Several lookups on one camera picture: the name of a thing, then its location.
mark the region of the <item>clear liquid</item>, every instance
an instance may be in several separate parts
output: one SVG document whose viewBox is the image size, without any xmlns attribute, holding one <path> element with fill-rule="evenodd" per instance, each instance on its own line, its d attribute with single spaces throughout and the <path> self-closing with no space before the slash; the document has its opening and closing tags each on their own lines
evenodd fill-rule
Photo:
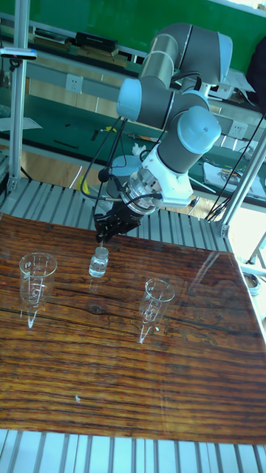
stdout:
<svg viewBox="0 0 266 473">
<path fill-rule="evenodd" d="M 89 265 L 89 274 L 94 278 L 101 278 L 106 272 L 107 264 L 108 259 L 100 260 L 93 256 Z"/>
</svg>

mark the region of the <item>window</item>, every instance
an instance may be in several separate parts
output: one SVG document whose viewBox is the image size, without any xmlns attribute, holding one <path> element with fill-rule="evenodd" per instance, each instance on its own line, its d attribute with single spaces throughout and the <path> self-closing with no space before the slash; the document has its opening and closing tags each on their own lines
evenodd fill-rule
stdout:
<svg viewBox="0 0 266 473">
<path fill-rule="evenodd" d="M 215 3 L 266 17 L 266 0 L 211 0 Z"/>
</svg>

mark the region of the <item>electrical outlet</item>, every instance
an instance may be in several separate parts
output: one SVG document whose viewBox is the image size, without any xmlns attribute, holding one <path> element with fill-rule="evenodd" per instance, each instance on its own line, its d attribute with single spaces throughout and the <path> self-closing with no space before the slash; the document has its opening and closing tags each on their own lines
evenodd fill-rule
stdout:
<svg viewBox="0 0 266 473">
<path fill-rule="evenodd" d="M 67 74 L 66 76 L 66 90 L 74 92 L 75 94 L 82 93 L 83 77 L 79 75 Z"/>
<path fill-rule="evenodd" d="M 246 123 L 242 123 L 241 121 L 234 120 L 229 130 L 228 136 L 241 140 L 242 138 L 244 138 L 247 128 L 248 128 L 248 125 Z"/>
</svg>

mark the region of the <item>vertical metal pole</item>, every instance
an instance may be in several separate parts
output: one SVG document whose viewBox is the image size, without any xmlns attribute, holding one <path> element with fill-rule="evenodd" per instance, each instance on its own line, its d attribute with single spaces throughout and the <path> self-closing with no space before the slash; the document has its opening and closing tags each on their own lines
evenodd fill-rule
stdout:
<svg viewBox="0 0 266 473">
<path fill-rule="evenodd" d="M 27 48 L 29 20 L 30 0 L 16 0 L 14 47 Z M 10 178 L 7 184 L 8 191 L 12 191 L 16 188 L 20 178 L 26 65 L 27 62 L 22 61 L 21 65 L 13 72 L 10 130 Z"/>
<path fill-rule="evenodd" d="M 228 233 L 229 225 L 233 219 L 237 209 L 242 204 L 246 194 L 252 182 L 254 181 L 264 159 L 266 157 L 266 129 L 262 133 L 262 137 L 257 145 L 255 152 L 246 168 L 239 185 L 236 187 L 235 192 L 226 208 L 226 211 L 222 219 L 218 222 L 218 228 L 221 231 L 221 235 L 225 236 Z"/>
</svg>

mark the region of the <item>metal grating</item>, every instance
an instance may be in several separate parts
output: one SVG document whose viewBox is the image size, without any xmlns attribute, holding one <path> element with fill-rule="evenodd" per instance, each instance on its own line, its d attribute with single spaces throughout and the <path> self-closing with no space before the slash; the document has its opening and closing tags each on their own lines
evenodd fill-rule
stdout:
<svg viewBox="0 0 266 473">
<path fill-rule="evenodd" d="M 0 211 L 14 217 L 95 229 L 93 201 L 79 191 L 21 179 L 18 188 L 0 204 Z M 215 222 L 159 210 L 144 217 L 131 237 L 217 251 L 231 251 L 227 238 L 219 235 Z"/>
<path fill-rule="evenodd" d="M 1 473 L 265 473 L 263 445 L 0 430 Z"/>
</svg>

